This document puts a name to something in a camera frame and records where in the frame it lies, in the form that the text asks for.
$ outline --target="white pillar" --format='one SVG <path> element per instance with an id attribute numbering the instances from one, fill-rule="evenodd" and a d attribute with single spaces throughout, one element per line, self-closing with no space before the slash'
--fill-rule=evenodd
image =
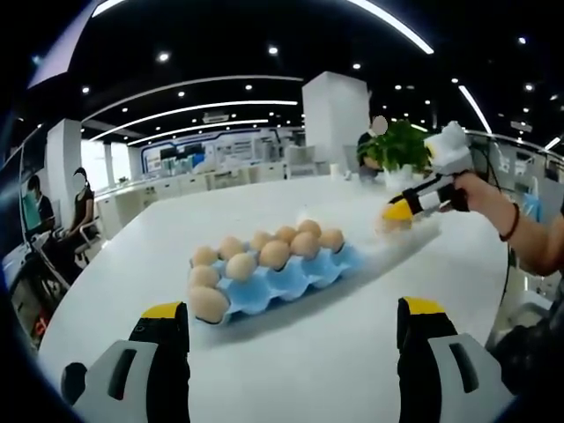
<path id="1" fill-rule="evenodd" d="M 104 144 L 104 161 L 106 162 L 106 174 L 108 175 L 108 187 L 115 186 L 114 178 L 114 159 L 112 158 L 112 145 L 110 143 Z"/>
<path id="2" fill-rule="evenodd" d="M 80 122 L 63 119 L 47 134 L 45 153 L 50 199 L 58 200 L 61 221 L 65 227 L 72 224 L 74 197 L 72 175 L 82 165 L 80 157 Z"/>
<path id="3" fill-rule="evenodd" d="M 141 149 L 136 147 L 128 147 L 127 152 L 130 156 L 131 180 L 141 179 L 143 175 L 143 166 L 141 163 Z"/>
<path id="4" fill-rule="evenodd" d="M 315 158 L 347 168 L 346 145 L 356 146 L 370 125 L 367 84 L 324 72 L 302 88 L 306 114 L 306 145 L 315 147 Z"/>

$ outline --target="vase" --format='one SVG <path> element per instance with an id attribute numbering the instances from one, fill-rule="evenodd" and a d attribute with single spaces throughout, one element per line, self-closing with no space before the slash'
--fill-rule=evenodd
<path id="1" fill-rule="evenodd" d="M 413 185 L 413 167 L 404 165 L 401 169 L 388 170 L 384 168 L 384 181 L 386 189 L 390 191 L 403 191 Z"/>

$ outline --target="egg carton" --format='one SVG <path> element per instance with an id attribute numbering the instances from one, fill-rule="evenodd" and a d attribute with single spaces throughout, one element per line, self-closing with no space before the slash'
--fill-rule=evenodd
<path id="1" fill-rule="evenodd" d="M 255 258 L 258 253 L 248 251 Z M 229 309 L 221 322 L 228 323 L 234 315 L 258 315 L 266 311 L 276 299 L 295 301 L 303 296 L 310 286 L 323 289 L 335 283 L 339 277 L 358 269 L 362 259 L 358 251 L 345 243 L 337 253 L 320 248 L 314 259 L 290 256 L 281 271 L 257 266 L 246 281 L 227 278 L 226 261 L 218 260 L 212 265 L 219 271 L 221 279 L 217 285 L 229 300 Z"/>

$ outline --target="potted plant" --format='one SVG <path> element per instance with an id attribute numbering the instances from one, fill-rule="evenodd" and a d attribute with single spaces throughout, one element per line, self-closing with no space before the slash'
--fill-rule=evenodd
<path id="1" fill-rule="evenodd" d="M 388 130 L 361 145 L 358 154 L 366 154 L 384 169 L 386 187 L 405 189 L 412 182 L 413 171 L 423 172 L 428 165 L 426 134 L 409 121 L 392 122 Z"/>

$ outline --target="brown egg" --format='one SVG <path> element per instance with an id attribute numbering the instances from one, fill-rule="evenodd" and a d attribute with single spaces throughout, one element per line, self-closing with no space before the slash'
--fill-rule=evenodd
<path id="1" fill-rule="evenodd" d="M 218 253 L 214 249 L 210 247 L 200 247 L 192 257 L 192 266 L 195 267 L 200 264 L 209 266 L 210 264 L 214 264 L 217 260 Z"/>
<path id="2" fill-rule="evenodd" d="M 190 287 L 207 286 L 215 288 L 219 282 L 219 273 L 211 266 L 200 264 L 192 269 L 189 275 Z"/>
<path id="3" fill-rule="evenodd" d="M 279 271 L 286 266 L 288 258 L 290 258 L 290 247 L 288 244 L 280 240 L 274 240 L 263 247 L 258 257 L 258 262 L 261 266 Z"/>
<path id="4" fill-rule="evenodd" d="M 193 286 L 189 290 L 189 308 L 192 313 L 208 323 L 219 323 L 229 308 L 229 300 L 217 289 Z"/>
<path id="5" fill-rule="evenodd" d="M 319 241 L 311 232 L 302 232 L 293 239 L 290 250 L 296 256 L 302 256 L 307 260 L 311 260 L 319 252 Z"/>
<path id="6" fill-rule="evenodd" d="M 281 240 L 290 245 L 297 234 L 298 231 L 296 231 L 293 227 L 282 226 L 278 231 L 276 231 L 276 234 L 274 236 L 277 240 Z"/>
<path id="7" fill-rule="evenodd" d="M 219 256 L 222 260 L 229 260 L 235 254 L 244 253 L 245 246 L 234 236 L 227 236 L 219 244 Z"/>
<path id="8" fill-rule="evenodd" d="M 319 243 L 322 247 L 338 253 L 345 244 L 345 237 L 339 229 L 325 229 L 321 232 Z"/>
<path id="9" fill-rule="evenodd" d="M 273 239 L 274 237 L 268 232 L 257 231 L 255 232 L 255 236 L 253 236 L 249 245 L 254 251 L 260 251 L 267 242 L 272 241 Z"/>
<path id="10" fill-rule="evenodd" d="M 306 219 L 298 225 L 298 232 L 311 232 L 315 237 L 321 236 L 319 224 L 311 219 Z"/>
<path id="11" fill-rule="evenodd" d="M 248 253 L 236 254 L 227 262 L 226 276 L 245 282 L 256 269 L 255 258 Z"/>

